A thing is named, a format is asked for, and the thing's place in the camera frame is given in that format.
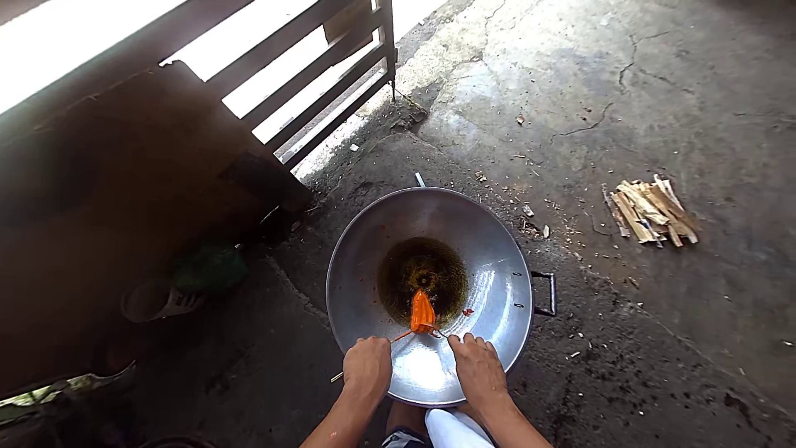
finger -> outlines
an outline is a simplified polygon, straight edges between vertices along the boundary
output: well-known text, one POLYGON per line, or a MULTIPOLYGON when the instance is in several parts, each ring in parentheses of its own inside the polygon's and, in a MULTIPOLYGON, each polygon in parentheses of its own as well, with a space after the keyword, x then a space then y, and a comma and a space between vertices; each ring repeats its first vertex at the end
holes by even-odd
POLYGON ((462 341, 456 335, 448 336, 448 345, 451 346, 451 350, 453 350, 454 355, 458 351, 458 348, 462 346, 462 341))

wok rim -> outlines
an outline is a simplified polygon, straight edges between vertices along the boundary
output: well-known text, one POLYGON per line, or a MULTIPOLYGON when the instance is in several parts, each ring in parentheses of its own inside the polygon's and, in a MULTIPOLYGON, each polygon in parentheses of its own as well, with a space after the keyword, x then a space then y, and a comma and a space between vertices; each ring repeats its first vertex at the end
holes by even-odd
MULTIPOLYGON (((528 262, 525 260, 525 257, 522 255, 522 250, 520 249, 519 245, 517 244, 517 240, 514 238, 514 236, 512 236, 512 234, 509 232, 509 230, 506 229, 506 227, 503 225, 501 220, 495 215, 494 212, 492 212, 492 210, 489 210, 489 209, 481 206, 481 204, 478 204, 477 202, 475 202, 470 196, 467 196, 467 195, 465 195, 463 193, 459 193, 458 191, 448 190, 447 188, 441 188, 441 187, 411 187, 411 188, 404 188, 404 189, 398 190, 398 191, 393 191, 392 193, 387 193, 386 195, 384 195, 384 196, 378 198, 377 200, 371 202, 368 206, 366 206, 359 213, 357 213, 357 216, 354 216, 353 219, 351 220, 351 222, 348 223, 348 226, 345 227, 345 230, 343 230, 343 233, 340 235, 340 238, 338 239, 337 244, 334 246, 334 251, 332 252, 332 258, 329 260, 329 268, 326 270, 326 316, 329 318, 329 326, 331 327, 332 334, 334 335, 334 340, 338 343, 338 347, 340 348, 340 351, 343 352, 343 356, 345 356, 345 353, 346 353, 347 349, 343 348, 343 345, 340 342, 340 338, 338 336, 338 332, 337 332, 337 330, 336 330, 336 328, 334 326, 334 319, 332 319, 332 315, 331 315, 331 312, 330 312, 331 308, 330 308, 330 304, 329 304, 329 297, 330 297, 329 291, 330 291, 330 280, 331 280, 331 275, 332 275, 332 267, 334 265, 334 259, 335 259, 335 257, 338 254, 338 249, 340 249, 340 244, 343 242, 343 239, 348 234, 348 232, 351 229, 351 227, 353 226, 353 224, 363 214, 365 214, 368 210, 370 210, 376 204, 378 204, 380 202, 383 202, 383 201, 385 201, 388 198, 391 198, 393 196, 397 196, 397 195, 401 195, 401 194, 407 194, 407 193, 410 193, 410 192, 413 192, 413 191, 439 191, 439 192, 444 192, 444 193, 447 193, 447 194, 450 194, 450 195, 458 196, 460 198, 464 198, 465 200, 472 202, 475 206, 477 206, 478 208, 480 208, 480 209, 484 210, 486 213, 488 213, 492 217, 492 219, 494 219, 495 222, 497 222, 497 224, 505 232, 506 237, 509 238, 511 240, 511 242, 513 243, 517 253, 519 253, 520 259, 522 260, 522 267, 524 269, 524 271, 522 271, 522 273, 523 273, 523 275, 525 275, 525 281, 528 282, 528 291, 530 292, 530 294, 529 294, 530 312, 529 312, 529 317, 528 317, 528 325, 525 327, 525 334, 523 335, 523 338, 522 338, 522 345, 520 346, 520 349, 517 351, 517 353, 514 355, 514 357, 511 359, 511 362, 509 362, 508 367, 506 367, 506 366, 503 367, 503 372, 508 374, 509 370, 511 370, 513 365, 517 362, 517 360, 522 355, 522 352, 525 350, 525 345, 528 343, 528 335, 530 334, 531 327, 533 326, 533 315, 535 314, 534 313, 534 306, 533 306, 533 302, 534 302, 534 300, 533 300, 533 282, 531 281, 530 270, 528 269, 528 262)), ((420 406, 420 407, 452 407, 452 406, 456 406, 458 404, 461 404, 461 403, 464 403, 464 402, 467 401, 466 398, 464 398, 464 399, 455 400, 455 401, 436 402, 436 403, 435 402, 423 402, 423 401, 417 401, 417 400, 413 400, 413 399, 406 399, 405 397, 401 397, 401 396, 399 396, 397 394, 392 393, 389 389, 387 390, 387 395, 393 397, 394 399, 398 399, 401 402, 404 402, 404 403, 407 403, 407 404, 416 405, 416 406, 420 406)))

cooking oil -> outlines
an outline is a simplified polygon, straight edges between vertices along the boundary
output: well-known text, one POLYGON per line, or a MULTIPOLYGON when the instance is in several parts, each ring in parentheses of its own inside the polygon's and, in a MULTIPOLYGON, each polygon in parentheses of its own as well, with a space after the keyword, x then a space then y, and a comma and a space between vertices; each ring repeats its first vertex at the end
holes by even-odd
POLYGON ((379 267, 381 304, 398 323, 409 326, 412 296, 428 294, 436 323, 444 325, 462 312, 467 274, 462 260, 448 245, 433 238, 415 237, 394 245, 379 267))

metal wok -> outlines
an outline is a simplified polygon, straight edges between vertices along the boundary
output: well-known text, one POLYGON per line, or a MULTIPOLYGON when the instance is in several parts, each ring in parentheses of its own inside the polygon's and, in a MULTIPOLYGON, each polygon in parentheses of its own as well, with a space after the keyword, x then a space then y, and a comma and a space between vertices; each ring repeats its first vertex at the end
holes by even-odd
MULTIPOLYGON (((359 337, 392 339, 408 329, 383 306, 378 276, 390 249, 414 237, 449 246, 466 272, 460 309, 443 322, 442 332, 460 337, 472 332, 492 341, 508 371, 522 352, 535 309, 525 259, 489 211, 443 188, 416 187, 386 195, 360 212, 343 232, 326 277, 326 306, 340 349, 347 351, 359 337), (468 308, 472 313, 465 316, 462 311, 468 308)), ((551 311, 536 312, 554 316, 553 275, 533 275, 551 282, 551 311)), ((464 401, 453 352, 444 338, 413 334, 398 340, 392 345, 392 366, 389 394, 397 399, 424 407, 464 401)))

wooden plank pile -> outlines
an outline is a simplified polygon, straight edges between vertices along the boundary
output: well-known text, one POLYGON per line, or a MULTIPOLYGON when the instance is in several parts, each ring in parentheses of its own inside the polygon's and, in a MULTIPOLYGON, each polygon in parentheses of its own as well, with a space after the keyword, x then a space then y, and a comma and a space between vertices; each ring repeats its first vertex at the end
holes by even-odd
POLYGON ((638 242, 654 242, 663 247, 669 239, 675 246, 683 241, 699 242, 697 220, 683 208, 674 195, 670 180, 654 176, 653 183, 623 180, 615 193, 603 184, 603 198, 623 237, 635 234, 638 242))

